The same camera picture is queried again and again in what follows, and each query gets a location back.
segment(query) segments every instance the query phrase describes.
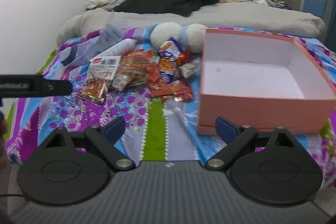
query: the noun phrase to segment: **pink box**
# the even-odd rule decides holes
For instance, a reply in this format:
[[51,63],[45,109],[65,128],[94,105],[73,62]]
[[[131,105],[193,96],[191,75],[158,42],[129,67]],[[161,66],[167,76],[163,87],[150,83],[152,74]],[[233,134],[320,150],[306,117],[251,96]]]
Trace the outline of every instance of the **pink box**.
[[216,135],[218,116],[261,131],[316,133],[335,106],[334,85],[296,39],[206,30],[199,134]]

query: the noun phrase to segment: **circular pad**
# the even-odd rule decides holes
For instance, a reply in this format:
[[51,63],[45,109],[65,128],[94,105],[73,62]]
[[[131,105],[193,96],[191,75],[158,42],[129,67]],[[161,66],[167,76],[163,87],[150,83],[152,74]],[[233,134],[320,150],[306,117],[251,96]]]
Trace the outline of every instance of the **circular pad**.
[[311,200],[320,188],[322,174],[302,150],[273,146],[242,156],[231,168],[233,186],[248,198],[271,205]]
[[85,201],[110,179],[106,163],[89,153],[48,148],[33,154],[21,167],[18,183],[27,199],[47,205]]

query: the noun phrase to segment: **candy wrapper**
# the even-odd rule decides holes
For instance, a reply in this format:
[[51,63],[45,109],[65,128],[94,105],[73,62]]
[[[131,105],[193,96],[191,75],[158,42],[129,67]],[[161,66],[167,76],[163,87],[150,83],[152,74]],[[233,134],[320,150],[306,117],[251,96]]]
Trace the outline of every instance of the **candy wrapper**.
[[166,58],[161,58],[159,62],[160,77],[164,82],[171,83],[174,80],[176,62]]
[[152,83],[148,86],[152,97],[171,95],[173,94],[173,85],[165,83],[161,78],[157,83]]
[[93,78],[88,81],[88,86],[76,94],[77,97],[93,102],[97,105],[103,105],[107,92],[105,80]]
[[191,63],[184,64],[179,67],[179,71],[183,78],[187,79],[195,74],[201,61],[199,59],[194,60]]
[[121,56],[105,56],[93,59],[87,71],[87,81],[103,79],[108,86],[117,72],[120,58]]
[[144,70],[145,66],[151,62],[151,58],[153,58],[152,50],[146,52],[131,52],[121,58],[120,65],[122,67]]
[[160,79],[160,73],[156,63],[149,63],[145,68],[147,74],[147,85],[156,83]]
[[141,85],[146,82],[146,75],[140,69],[123,67],[113,79],[112,88],[123,91],[127,86]]
[[176,63],[178,66],[182,66],[183,64],[190,63],[193,60],[190,49],[186,49],[181,52],[180,56],[176,59]]
[[162,58],[170,61],[176,61],[176,59],[181,55],[181,52],[183,52],[181,45],[172,37],[164,42],[158,51]]
[[187,102],[193,99],[193,91],[189,83],[185,80],[176,80],[172,83],[172,90],[176,102]]
[[174,80],[176,70],[176,60],[183,51],[180,44],[173,38],[170,38],[160,47],[158,54],[161,56],[159,62],[160,77],[166,83]]

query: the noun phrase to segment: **barcode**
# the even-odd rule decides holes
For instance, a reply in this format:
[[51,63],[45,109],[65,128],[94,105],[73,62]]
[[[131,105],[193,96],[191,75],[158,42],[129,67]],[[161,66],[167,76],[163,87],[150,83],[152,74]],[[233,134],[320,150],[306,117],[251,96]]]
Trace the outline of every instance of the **barcode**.
[[114,65],[116,63],[116,59],[103,59],[101,60],[102,65]]

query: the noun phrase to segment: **white bottle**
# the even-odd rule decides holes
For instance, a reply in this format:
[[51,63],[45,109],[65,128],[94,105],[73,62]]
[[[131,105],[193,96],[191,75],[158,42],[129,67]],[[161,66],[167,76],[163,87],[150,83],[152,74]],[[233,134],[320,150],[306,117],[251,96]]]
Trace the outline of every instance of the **white bottle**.
[[92,62],[93,59],[104,56],[124,56],[125,54],[134,50],[136,43],[137,41],[135,39],[126,38],[115,44],[114,46],[108,48],[107,50],[103,51],[102,53],[98,54],[97,56],[92,58],[90,62]]

